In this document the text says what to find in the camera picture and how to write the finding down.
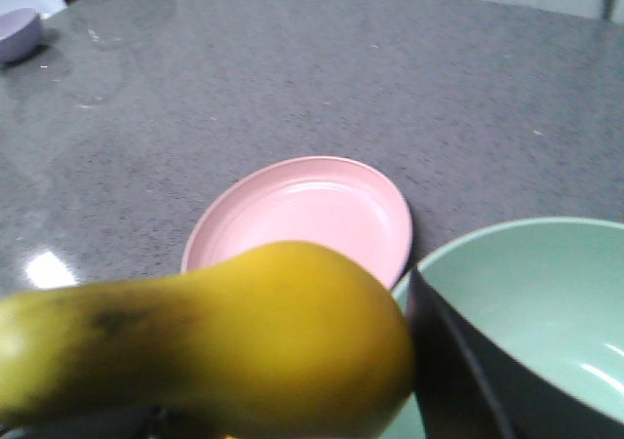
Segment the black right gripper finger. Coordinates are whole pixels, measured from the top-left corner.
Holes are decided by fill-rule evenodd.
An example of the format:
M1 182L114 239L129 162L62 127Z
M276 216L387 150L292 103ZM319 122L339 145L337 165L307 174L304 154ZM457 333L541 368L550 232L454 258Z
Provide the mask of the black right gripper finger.
M620 438L612 419L523 366L418 270L409 279L414 392L430 438Z

